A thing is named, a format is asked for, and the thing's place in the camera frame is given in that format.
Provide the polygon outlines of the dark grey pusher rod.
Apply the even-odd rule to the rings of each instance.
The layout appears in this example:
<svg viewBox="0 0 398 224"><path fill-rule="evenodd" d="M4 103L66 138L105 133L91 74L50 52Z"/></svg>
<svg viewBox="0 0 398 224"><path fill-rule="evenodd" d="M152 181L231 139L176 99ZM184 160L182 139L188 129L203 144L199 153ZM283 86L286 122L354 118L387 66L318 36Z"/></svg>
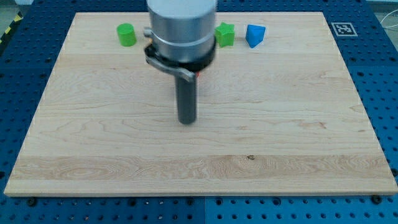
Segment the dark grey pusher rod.
<svg viewBox="0 0 398 224"><path fill-rule="evenodd" d="M178 121L182 124L192 124L197 119L197 83L196 79L188 82L175 78Z"/></svg>

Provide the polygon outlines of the black clamp ring mount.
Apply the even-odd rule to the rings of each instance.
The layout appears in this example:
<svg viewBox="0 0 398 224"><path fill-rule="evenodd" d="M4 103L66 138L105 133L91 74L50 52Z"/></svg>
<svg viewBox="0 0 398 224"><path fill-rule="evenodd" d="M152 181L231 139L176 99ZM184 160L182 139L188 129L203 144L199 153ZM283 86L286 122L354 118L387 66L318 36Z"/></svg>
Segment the black clamp ring mount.
<svg viewBox="0 0 398 224"><path fill-rule="evenodd" d="M152 40L144 49L146 62L189 83L193 83L197 73L211 65L215 57L216 38L212 33L193 42L175 43L161 39L146 27L144 36Z"/></svg>

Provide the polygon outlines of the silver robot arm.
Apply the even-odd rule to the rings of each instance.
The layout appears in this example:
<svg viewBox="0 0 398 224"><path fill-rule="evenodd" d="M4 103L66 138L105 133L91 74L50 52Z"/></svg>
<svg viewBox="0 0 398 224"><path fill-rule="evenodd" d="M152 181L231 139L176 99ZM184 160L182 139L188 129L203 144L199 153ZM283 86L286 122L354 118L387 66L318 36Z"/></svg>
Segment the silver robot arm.
<svg viewBox="0 0 398 224"><path fill-rule="evenodd" d="M152 40L146 62L174 76L178 120L197 119L197 73L208 67L216 53L214 0L147 0Z"/></svg>

